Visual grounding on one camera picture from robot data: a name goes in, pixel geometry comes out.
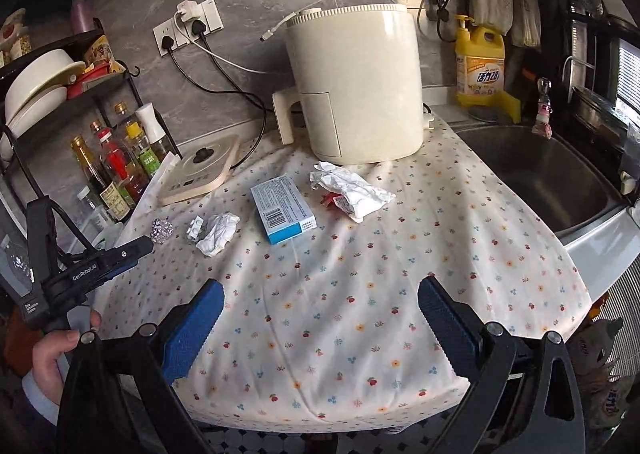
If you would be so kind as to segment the person's left hand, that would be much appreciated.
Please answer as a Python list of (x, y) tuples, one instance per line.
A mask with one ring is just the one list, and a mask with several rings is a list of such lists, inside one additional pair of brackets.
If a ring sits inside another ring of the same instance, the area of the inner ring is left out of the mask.
[(58, 405), (64, 389), (58, 358), (78, 345), (80, 330), (52, 331), (44, 335), (32, 348), (32, 376), (43, 396)]

